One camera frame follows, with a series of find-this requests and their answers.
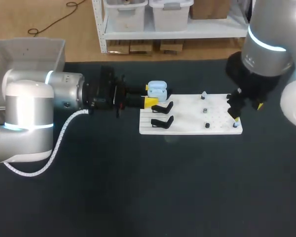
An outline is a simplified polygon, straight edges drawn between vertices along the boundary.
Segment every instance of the white plastic crate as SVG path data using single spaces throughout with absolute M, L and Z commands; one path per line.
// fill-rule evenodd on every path
M 4 120 L 5 100 L 1 84 L 10 69 L 59 71 L 65 66 L 65 41 L 48 38 L 0 40 L 0 123 Z
M 116 32 L 144 31 L 145 6 L 148 0 L 104 0 Z
M 156 31 L 184 31 L 194 0 L 149 0 Z

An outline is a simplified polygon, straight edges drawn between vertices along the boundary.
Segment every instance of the hole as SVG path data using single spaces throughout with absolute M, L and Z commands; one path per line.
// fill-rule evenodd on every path
M 70 107 L 70 103 L 68 103 L 68 102 L 64 103 L 64 107 L 65 108 L 69 108 Z

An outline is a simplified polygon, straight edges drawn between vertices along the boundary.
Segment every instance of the cable on floor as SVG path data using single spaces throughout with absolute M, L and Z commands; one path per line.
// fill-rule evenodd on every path
M 62 18 L 60 18 L 59 20 L 55 21 L 54 23 L 50 24 L 49 26 L 47 26 L 45 29 L 43 29 L 43 30 L 41 30 L 41 31 L 39 31 L 39 30 L 36 29 L 36 28 L 31 28 L 31 29 L 28 30 L 28 34 L 30 34 L 30 35 L 34 35 L 34 37 L 36 37 L 38 34 L 40 34 L 40 33 L 44 32 L 44 31 L 46 31 L 48 28 L 50 28 L 51 26 L 55 25 L 57 22 L 60 22 L 61 20 L 63 20 L 63 19 L 65 19 L 65 18 L 67 18 L 68 16 L 74 14 L 74 12 L 77 11 L 79 5 L 82 4 L 82 3 L 84 3 L 85 1 L 86 1 L 86 0 L 82 0 L 82 1 L 79 2 L 79 3 L 76 3 L 76 2 L 74 2 L 74 1 L 70 1 L 70 2 L 66 3 L 66 6 L 67 6 L 67 7 L 74 7 L 74 10 L 73 10 L 71 13 L 69 13 L 68 15 L 66 15 L 66 16 L 64 16 L 64 17 L 62 17 Z

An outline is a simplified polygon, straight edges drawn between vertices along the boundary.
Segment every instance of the black mat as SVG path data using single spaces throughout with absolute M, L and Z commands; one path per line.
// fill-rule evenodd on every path
M 225 61 L 112 65 L 129 83 L 166 80 L 177 94 L 230 93 Z M 95 79 L 101 63 L 65 70 Z M 26 179 L 0 164 L 0 237 L 296 237 L 296 127 L 285 78 L 233 136 L 139 134 L 139 111 L 77 118 L 54 164 Z M 58 114 L 55 136 L 67 115 Z M 24 170 L 39 164 L 19 165 Z

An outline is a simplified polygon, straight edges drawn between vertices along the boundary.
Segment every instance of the floor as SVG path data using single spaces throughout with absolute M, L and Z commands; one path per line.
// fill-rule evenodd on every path
M 44 29 L 70 13 L 73 9 L 66 7 L 68 1 L 18 0 L 16 3 L 15 0 L 0 0 L 0 39 L 31 37 L 28 29 Z M 73 15 L 39 36 L 65 39 L 68 62 L 222 59 L 240 50 L 240 45 L 233 39 L 198 39 L 188 40 L 179 55 L 158 52 L 152 56 L 102 54 L 91 0 L 86 0 Z

